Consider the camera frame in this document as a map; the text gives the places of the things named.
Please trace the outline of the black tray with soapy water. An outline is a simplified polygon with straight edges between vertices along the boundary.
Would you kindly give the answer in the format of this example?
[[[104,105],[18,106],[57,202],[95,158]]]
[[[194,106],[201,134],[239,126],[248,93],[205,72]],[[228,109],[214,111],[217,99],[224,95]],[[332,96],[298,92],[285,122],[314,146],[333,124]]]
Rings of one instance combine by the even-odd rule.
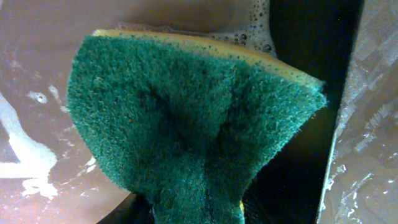
[[[2,1],[1,162],[39,179],[1,179],[2,223],[121,222],[132,196],[98,169],[65,110],[72,58],[95,29],[124,22],[232,31],[247,1]],[[277,56],[326,81],[327,108],[261,172],[252,190],[276,223],[315,221],[357,1],[272,1]]]

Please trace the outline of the large brown serving tray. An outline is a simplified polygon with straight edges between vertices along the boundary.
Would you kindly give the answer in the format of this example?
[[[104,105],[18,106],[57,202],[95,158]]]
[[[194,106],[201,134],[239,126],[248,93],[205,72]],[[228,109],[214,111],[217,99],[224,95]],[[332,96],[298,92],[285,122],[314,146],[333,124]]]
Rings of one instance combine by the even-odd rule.
[[[397,0],[366,0],[318,223],[397,223]]]

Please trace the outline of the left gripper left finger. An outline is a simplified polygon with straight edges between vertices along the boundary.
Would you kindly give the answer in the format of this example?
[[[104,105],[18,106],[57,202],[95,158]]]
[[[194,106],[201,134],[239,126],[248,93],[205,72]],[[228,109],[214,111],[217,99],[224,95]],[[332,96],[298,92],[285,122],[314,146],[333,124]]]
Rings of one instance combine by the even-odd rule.
[[[154,224],[152,206],[142,194],[129,194],[97,224]]]

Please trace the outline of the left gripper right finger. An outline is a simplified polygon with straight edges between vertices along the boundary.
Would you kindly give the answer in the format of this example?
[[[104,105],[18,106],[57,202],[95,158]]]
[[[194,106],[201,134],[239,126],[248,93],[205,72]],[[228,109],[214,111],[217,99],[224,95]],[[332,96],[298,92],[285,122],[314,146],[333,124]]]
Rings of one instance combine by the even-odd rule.
[[[257,194],[256,183],[251,183],[245,191],[243,199],[243,213],[245,224],[278,224],[275,219],[262,205]]]

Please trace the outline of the green and yellow sponge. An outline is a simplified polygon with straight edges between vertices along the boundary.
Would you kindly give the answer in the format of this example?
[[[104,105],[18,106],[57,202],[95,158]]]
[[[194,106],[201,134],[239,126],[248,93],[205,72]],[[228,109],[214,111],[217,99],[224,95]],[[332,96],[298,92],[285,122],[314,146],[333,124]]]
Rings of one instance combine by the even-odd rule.
[[[70,117],[101,171],[156,223],[243,223],[256,174],[326,103],[276,58],[188,35],[97,30],[73,59]]]

